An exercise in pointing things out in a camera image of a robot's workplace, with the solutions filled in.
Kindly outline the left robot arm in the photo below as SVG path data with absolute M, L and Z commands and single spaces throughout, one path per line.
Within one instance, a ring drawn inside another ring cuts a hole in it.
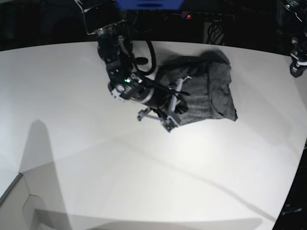
M 291 33 L 290 74 L 298 78 L 307 70 L 307 2 L 305 0 L 279 0 L 278 13 L 289 22 Z

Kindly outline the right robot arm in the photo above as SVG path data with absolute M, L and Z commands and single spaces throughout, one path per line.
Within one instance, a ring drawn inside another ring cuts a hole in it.
M 143 71 L 139 65 L 148 63 L 145 57 L 135 57 L 133 42 L 129 37 L 128 11 L 114 0 L 77 0 L 85 31 L 95 35 L 97 52 L 104 61 L 109 77 L 108 90 L 121 101 L 132 101 L 146 106 L 138 112 L 137 119 L 147 117 L 158 120 L 170 132 L 182 123 L 180 113 L 188 110 L 184 101 L 190 94 L 182 90 L 190 76 L 177 77 L 168 85 L 152 80 L 149 75 L 156 69 L 156 55 L 151 41 L 146 41 L 151 55 L 151 68 Z

